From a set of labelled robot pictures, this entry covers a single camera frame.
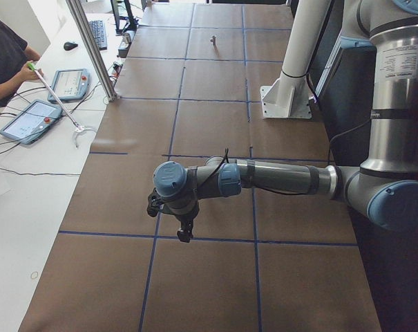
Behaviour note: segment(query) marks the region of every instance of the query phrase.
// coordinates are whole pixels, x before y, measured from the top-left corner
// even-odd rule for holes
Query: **person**
[[[0,21],[0,107],[7,105],[23,82],[38,79],[28,62],[39,58],[26,40]]]

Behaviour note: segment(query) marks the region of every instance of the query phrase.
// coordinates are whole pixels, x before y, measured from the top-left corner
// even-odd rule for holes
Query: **tablet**
[[[56,71],[50,86],[62,102],[76,102],[86,95],[89,86],[89,72],[86,69]],[[48,101],[57,101],[49,93]]]
[[[62,109],[43,100],[34,100],[15,116],[0,134],[23,144],[41,138],[61,118]]]

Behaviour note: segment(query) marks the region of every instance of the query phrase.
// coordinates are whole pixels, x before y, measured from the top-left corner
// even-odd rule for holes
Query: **black mouse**
[[[63,48],[64,50],[72,50],[77,46],[77,43],[74,43],[73,41],[67,41],[66,43],[64,43]]]

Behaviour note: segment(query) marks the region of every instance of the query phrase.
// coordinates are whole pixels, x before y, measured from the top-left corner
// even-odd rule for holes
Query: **white desk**
[[[107,67],[117,60],[121,37],[115,37],[112,15],[88,15],[89,19],[103,19],[106,25],[108,49],[101,51]],[[79,44],[66,52],[64,42]],[[87,68],[91,73],[89,91],[99,82],[92,62],[79,36],[75,22],[69,21],[60,30],[48,50],[37,64],[51,83],[58,69]],[[41,82],[26,82],[20,88],[25,91],[42,86]],[[48,92],[39,89],[23,93],[32,102],[45,100]],[[67,104],[69,109],[77,103]],[[73,116],[81,125],[99,127],[106,95],[101,86],[92,98],[80,105]],[[5,112],[17,113],[28,103],[14,98]],[[0,129],[11,118],[0,117]],[[95,137],[91,131],[78,138],[75,148],[72,134],[75,127],[63,118],[41,140],[31,146],[19,145],[0,155],[0,167],[26,173],[80,174]],[[0,135],[0,143],[8,139]],[[14,143],[0,145],[0,152]],[[16,331],[32,299],[39,276],[57,235],[59,225],[68,207],[78,176],[18,176],[0,171],[0,183],[10,189],[0,196],[0,331]]]

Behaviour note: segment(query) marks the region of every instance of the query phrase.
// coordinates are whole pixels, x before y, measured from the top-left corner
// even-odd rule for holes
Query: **blue joint cap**
[[[153,173],[153,184],[163,199],[169,199],[179,194],[185,186],[186,180],[186,169],[174,161],[162,163],[156,167]]]
[[[224,197],[241,193],[241,176],[237,164],[222,164],[218,173],[218,189]]]
[[[402,10],[418,15],[418,0],[392,0]]]
[[[418,225],[418,181],[404,180],[379,190],[367,206],[368,218],[382,228],[408,230]]]
[[[360,47],[372,47],[374,45],[370,42],[369,39],[361,38],[351,38],[346,36],[341,36],[341,48],[360,48]]]

